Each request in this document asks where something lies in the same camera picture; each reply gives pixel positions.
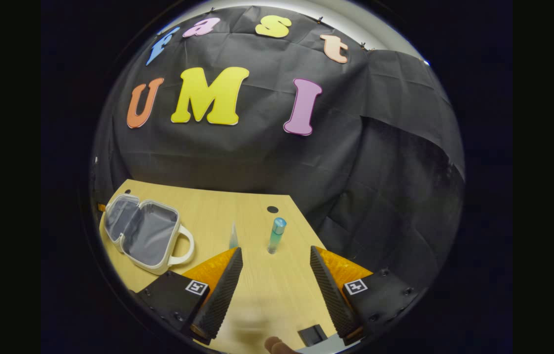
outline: white wall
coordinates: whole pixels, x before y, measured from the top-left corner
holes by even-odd
[[[330,25],[356,42],[365,42],[367,49],[396,50],[423,59],[412,45],[392,27],[365,9],[344,0],[211,0],[203,2],[176,18],[171,26],[208,12],[212,7],[272,6],[306,14],[312,18],[322,16]]]

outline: white case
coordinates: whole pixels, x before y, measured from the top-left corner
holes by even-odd
[[[140,203],[134,195],[118,195],[106,208],[104,229],[119,252],[156,275],[165,273],[172,265],[187,262],[194,255],[194,236],[180,224],[178,210],[156,200]],[[189,239],[189,251],[173,257],[179,234]]]

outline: yellow letter m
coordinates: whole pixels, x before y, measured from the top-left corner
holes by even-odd
[[[187,106],[192,103],[192,111],[196,121],[201,121],[211,105],[213,108],[207,115],[207,121],[213,124],[237,124],[239,117],[235,114],[235,105],[241,81],[248,78],[248,70],[243,67],[227,67],[222,70],[211,86],[207,86],[202,67],[192,67],[185,70],[180,77],[183,86],[180,88],[176,112],[172,114],[173,123],[187,123],[189,112]]]

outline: orange letter u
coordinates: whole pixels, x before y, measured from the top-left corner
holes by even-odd
[[[163,78],[158,78],[150,81],[148,87],[148,98],[146,99],[146,105],[142,114],[137,115],[137,103],[142,96],[142,91],[146,88],[145,84],[141,84],[135,87],[133,90],[133,97],[130,99],[130,105],[128,106],[128,114],[126,115],[126,123],[129,128],[139,128],[148,120],[150,112],[152,112],[152,104],[155,102],[155,96],[157,95],[157,89],[159,85],[163,83]]]

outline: black fabric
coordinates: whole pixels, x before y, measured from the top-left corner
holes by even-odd
[[[291,20],[288,36],[255,33],[268,14]],[[221,19],[211,33],[182,37],[211,17]],[[373,271],[388,266],[415,287],[427,286],[453,242],[464,188],[456,118],[430,67],[399,52],[362,50],[337,29],[274,7],[217,9],[178,26],[148,66],[151,47],[165,34],[144,43],[110,92],[94,148],[97,201],[108,202],[127,178],[288,194],[330,251]],[[348,45],[347,63],[324,54],[320,34]],[[239,90],[237,125],[193,116],[171,123],[181,72],[202,67],[211,85],[232,66],[250,71]],[[133,88],[161,77],[148,121],[128,128]],[[307,137],[283,130],[295,78],[322,87]]]

